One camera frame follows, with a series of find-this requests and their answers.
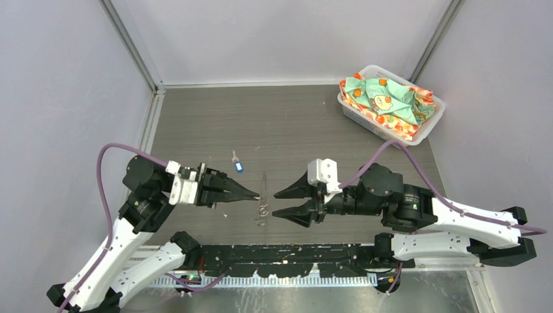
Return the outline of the white plastic basket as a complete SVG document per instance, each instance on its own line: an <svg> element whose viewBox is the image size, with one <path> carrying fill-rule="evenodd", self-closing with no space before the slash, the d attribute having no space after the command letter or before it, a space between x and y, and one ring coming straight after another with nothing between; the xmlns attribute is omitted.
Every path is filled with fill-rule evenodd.
<svg viewBox="0 0 553 313"><path fill-rule="evenodd" d="M396 74L393 74L392 72L389 72L388 70L385 70L384 68L379 67L378 65L368 65L357 73L364 76L365 78L387 78L387 79L393 80L394 82L400 83L402 85L412 85L412 86L418 87L415 84L409 82L408 80L405 80L404 78L401 78L400 76L397 76ZM351 120L355 121L362 127L376 134L378 137L380 137L383 140L398 140L403 144L410 145L410 146L420 144L421 141L430 134L430 131L436 126L437 122L442 117L446 108L445 103L441 99L433 95L433 99L436 105L434 115L430 119L428 119L423 125L421 125L421 128L414 135L412 141L407 141L397 136L396 134L392 133L390 130L387 130L383 126L377 124L377 122L368 120L368 118L364 117L361 113L349 107L342 99L340 95L340 91L338 92L337 99L339 103L342 105L342 110L344 115L349 117Z"/></svg>

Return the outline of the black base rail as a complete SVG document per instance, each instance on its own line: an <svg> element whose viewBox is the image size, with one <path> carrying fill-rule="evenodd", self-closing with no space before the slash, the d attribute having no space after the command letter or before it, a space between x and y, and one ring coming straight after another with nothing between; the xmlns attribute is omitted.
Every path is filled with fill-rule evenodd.
<svg viewBox="0 0 553 313"><path fill-rule="evenodd" d="M369 272L388 273L399 261L378 257L362 244L309 245L203 245L186 255L180 270L207 276L246 278L306 277L316 269L323 278L359 277Z"/></svg>

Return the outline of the blue capped key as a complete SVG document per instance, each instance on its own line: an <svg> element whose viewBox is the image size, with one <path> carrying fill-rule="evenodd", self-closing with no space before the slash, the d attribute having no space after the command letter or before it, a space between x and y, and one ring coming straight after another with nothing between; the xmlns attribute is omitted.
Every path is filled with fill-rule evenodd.
<svg viewBox="0 0 553 313"><path fill-rule="evenodd" d="M235 151L232 151L232 162L235 166L235 169L238 173L243 173L244 171L244 167L240 161L240 159L238 158L238 156L236 155L236 152Z"/></svg>

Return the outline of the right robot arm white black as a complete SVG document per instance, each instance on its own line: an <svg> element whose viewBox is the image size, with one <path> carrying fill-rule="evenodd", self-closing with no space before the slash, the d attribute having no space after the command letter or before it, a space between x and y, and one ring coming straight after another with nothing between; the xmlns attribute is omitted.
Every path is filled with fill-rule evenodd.
<svg viewBox="0 0 553 313"><path fill-rule="evenodd" d="M303 227L327 215L378 216L390 228L374 239L372 259L380 267L415 258L475 256L483 265L513 267L536 257L524 237L526 212L521 207L485 211L440 200L430 189L403 182L399 173L372 164L356 185L340 186L336 163L317 159L305 174L275 194L277 199L304 199L304 204L273 212Z"/></svg>

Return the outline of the colourful printed cloth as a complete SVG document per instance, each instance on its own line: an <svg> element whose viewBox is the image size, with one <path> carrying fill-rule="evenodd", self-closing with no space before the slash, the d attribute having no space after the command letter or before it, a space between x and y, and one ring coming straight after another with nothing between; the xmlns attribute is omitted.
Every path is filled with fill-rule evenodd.
<svg viewBox="0 0 553 313"><path fill-rule="evenodd" d="M387 78L365 78L356 73L342 80L339 87L349 107L407 141L412 141L436 109L431 91Z"/></svg>

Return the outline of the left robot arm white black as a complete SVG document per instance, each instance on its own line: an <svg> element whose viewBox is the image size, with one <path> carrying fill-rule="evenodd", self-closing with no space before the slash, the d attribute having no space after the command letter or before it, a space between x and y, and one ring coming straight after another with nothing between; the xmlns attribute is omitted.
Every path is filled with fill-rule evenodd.
<svg viewBox="0 0 553 313"><path fill-rule="evenodd" d="M54 306L67 312L119 312L163 274L180 266L191 270L199 264L200 244L180 231L154 256L124 268L177 204L213 208L218 202L256 201L260 197L205 164L197 168L182 167L175 161L161 165L140 155L129 161L123 184L130 194L111 233L74 278L48 290Z"/></svg>

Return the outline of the metal keyring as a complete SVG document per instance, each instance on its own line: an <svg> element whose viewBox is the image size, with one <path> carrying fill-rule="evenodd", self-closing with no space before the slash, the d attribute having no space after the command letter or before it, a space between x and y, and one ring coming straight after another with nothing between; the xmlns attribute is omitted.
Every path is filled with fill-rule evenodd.
<svg viewBox="0 0 553 313"><path fill-rule="evenodd" d="M269 207L267 205L261 205L258 208L258 214L260 217L265 217L269 214Z"/></svg>

